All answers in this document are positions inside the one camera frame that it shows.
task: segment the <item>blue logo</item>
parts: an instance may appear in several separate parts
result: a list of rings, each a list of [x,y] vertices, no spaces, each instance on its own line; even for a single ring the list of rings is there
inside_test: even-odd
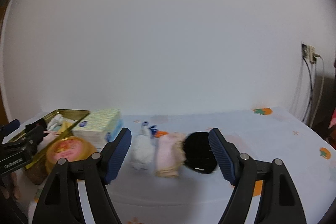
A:
[[[112,141],[111,132],[107,132],[106,133],[106,135],[105,135],[105,141],[108,142],[108,143]]]
[[[83,121],[79,123],[79,127],[84,127],[87,125],[87,121]]]

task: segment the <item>tissue box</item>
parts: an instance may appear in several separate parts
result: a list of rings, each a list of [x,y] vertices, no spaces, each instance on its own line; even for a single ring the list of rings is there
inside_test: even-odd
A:
[[[122,128],[119,109],[102,109],[91,112],[72,133],[90,142],[95,148],[103,149],[107,142],[113,141]]]

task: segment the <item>gold tin box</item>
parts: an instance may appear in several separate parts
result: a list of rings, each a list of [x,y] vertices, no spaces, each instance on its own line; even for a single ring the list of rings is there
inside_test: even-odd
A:
[[[71,130],[88,114],[90,111],[88,110],[73,110],[73,109],[56,109],[53,112],[45,115],[43,119],[48,124],[50,120],[57,114],[61,114],[64,118],[76,120],[70,127],[68,127],[63,133],[61,133],[53,142],[43,148],[41,151],[37,152],[36,155],[33,156],[33,159],[30,164],[23,167],[23,170],[26,176],[36,185],[41,184],[48,176],[47,171],[45,169],[45,154],[54,142],[61,140],[63,138],[73,136]],[[17,141],[23,138],[26,134],[25,130],[22,130],[15,137],[11,138],[10,142]]]

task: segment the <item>white wall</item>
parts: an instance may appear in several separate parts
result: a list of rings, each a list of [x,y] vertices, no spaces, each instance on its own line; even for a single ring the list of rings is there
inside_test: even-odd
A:
[[[120,107],[183,114],[291,107],[301,41],[333,77],[335,0],[13,0],[3,28],[10,118]]]

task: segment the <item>electrical cable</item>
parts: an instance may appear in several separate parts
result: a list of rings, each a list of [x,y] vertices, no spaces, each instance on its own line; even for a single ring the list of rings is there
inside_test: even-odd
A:
[[[313,69],[312,69],[312,67],[315,67],[315,77],[313,77]],[[310,103],[310,109],[309,109],[309,113],[311,113],[311,109],[312,109],[312,105],[313,105],[313,97],[314,97],[314,91],[315,91],[315,86],[316,86],[316,76],[317,76],[317,65],[316,65],[316,59],[315,59],[315,64],[313,65],[311,65],[311,79],[312,79],[312,82],[314,83],[314,85],[313,85],[313,93],[312,93],[312,95],[311,95],[311,103]]]
[[[311,104],[311,102],[312,102],[312,99],[313,99],[313,83],[312,83],[312,80],[311,80],[311,72],[310,72],[308,63],[307,63],[307,61],[305,60],[304,57],[302,57],[302,58],[303,58],[304,62],[305,62],[306,65],[307,65],[307,69],[308,69],[308,73],[309,73],[309,79],[310,79],[310,98],[309,98],[309,102],[308,102],[306,111],[305,111],[305,113],[304,113],[303,119],[302,119],[302,122],[304,122],[305,119],[306,119],[307,113],[308,113],[309,106],[310,106],[310,104]]]
[[[313,66],[315,66],[315,77],[314,77],[314,80],[313,80]],[[312,79],[312,82],[314,82],[314,85],[313,85],[313,90],[312,92],[310,92],[310,99],[309,99],[309,102],[308,102],[308,106],[306,108],[306,111],[304,113],[304,116],[303,116],[303,119],[302,119],[302,122],[305,122],[305,119],[306,119],[306,116],[308,114],[308,111],[311,109],[312,107],[312,104],[313,104],[313,97],[314,97],[314,90],[315,90],[315,84],[316,84],[316,76],[317,76],[317,71],[316,71],[316,63],[315,64],[311,64],[310,66],[310,72],[311,72],[311,79]]]
[[[313,122],[314,122],[314,119],[315,119],[315,116],[316,116],[316,113],[317,113],[317,109],[319,108],[319,105],[320,105],[320,101],[321,101],[321,98],[322,98],[322,92],[323,92],[323,85],[324,85],[324,61],[323,61],[323,58],[318,54],[314,54],[314,56],[319,57],[322,60],[322,82],[321,82],[319,99],[317,101],[317,105],[315,107],[314,114],[313,114],[313,116],[311,118],[311,121],[310,121],[310,125],[309,125],[310,128],[313,126]]]

